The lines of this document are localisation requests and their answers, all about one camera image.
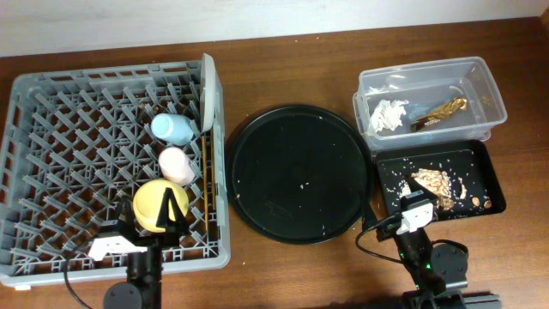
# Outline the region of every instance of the wooden table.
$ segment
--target wooden table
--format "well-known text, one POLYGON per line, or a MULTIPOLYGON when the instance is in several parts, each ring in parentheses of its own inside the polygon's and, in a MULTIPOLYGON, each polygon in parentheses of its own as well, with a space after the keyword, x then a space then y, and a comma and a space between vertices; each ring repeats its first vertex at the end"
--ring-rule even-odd
MULTIPOLYGON (((507 210, 433 224, 427 232, 431 239, 469 247, 466 293, 500 294, 507 308, 549 307, 549 39, 539 18, 2 58, 2 119, 19 74, 192 60, 203 52, 214 57, 225 90, 229 138, 257 114, 289 103, 328 108, 354 123, 351 98, 363 70, 483 57, 509 114, 486 143, 507 210)), ((222 270, 165 276, 164 308, 319 307, 371 302, 414 289, 401 265, 355 248, 359 223, 327 243, 295 246, 252 231, 232 209, 230 221, 231 262, 222 270)), ((396 257, 392 241, 379 244, 369 235, 364 245, 396 257)), ((75 284, 75 289, 101 308, 113 283, 75 284)), ((29 292, 1 287, 0 307, 77 304, 63 285, 29 292)))

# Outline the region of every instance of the gold wrapper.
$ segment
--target gold wrapper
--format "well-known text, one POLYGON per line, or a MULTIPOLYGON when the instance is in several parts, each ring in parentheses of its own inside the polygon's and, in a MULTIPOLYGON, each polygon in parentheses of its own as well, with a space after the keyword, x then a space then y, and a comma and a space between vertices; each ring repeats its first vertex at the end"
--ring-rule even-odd
POLYGON ((467 109, 467 99, 464 98, 454 98, 450 102, 438 107, 427 116, 419 118, 410 126, 412 132, 421 130, 429 125, 439 123, 441 120, 448 119, 459 111, 465 111, 467 109))

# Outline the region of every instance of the clear plastic container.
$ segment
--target clear plastic container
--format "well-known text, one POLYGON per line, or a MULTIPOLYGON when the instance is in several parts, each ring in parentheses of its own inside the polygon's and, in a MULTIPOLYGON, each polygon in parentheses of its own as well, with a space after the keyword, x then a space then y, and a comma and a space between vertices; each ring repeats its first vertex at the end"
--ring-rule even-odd
POLYGON ((373 152, 461 139, 485 141, 490 129, 507 120, 498 86, 479 57, 456 58, 367 70, 353 96, 360 134, 373 152), (418 132, 410 124, 455 97, 468 100, 466 111, 418 132), (370 115, 381 100, 408 100, 402 126, 375 132, 370 115))

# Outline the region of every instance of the black tray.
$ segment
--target black tray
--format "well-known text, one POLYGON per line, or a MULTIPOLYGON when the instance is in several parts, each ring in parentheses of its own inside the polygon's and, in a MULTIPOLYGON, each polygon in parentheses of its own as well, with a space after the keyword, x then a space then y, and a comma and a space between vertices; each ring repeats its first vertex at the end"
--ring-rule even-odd
POLYGON ((375 172, 364 139, 343 119, 314 106, 284 106, 239 133, 226 177, 230 200, 252 228, 280 242, 312 244, 360 218, 375 172))
POLYGON ((400 182, 420 168, 446 171, 452 179, 451 190, 456 192, 461 192, 458 180, 461 177, 467 189, 467 197, 462 200, 454 199, 457 203, 452 209, 436 208, 438 221, 497 214, 506 208, 504 194, 486 146, 477 140, 385 151, 377 155, 376 167, 389 214, 400 208, 400 182), (479 207, 474 207, 472 197, 480 200, 479 207), (484 208, 487 198, 492 201, 489 209, 484 208))

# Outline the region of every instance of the light blue cup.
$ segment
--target light blue cup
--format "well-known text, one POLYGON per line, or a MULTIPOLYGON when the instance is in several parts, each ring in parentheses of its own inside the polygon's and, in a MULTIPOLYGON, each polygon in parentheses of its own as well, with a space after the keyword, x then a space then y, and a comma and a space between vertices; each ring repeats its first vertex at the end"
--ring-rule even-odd
POLYGON ((176 146, 185 145, 194 136, 190 128, 190 119, 183 115, 158 114, 151 123, 151 130, 156 137, 176 146))

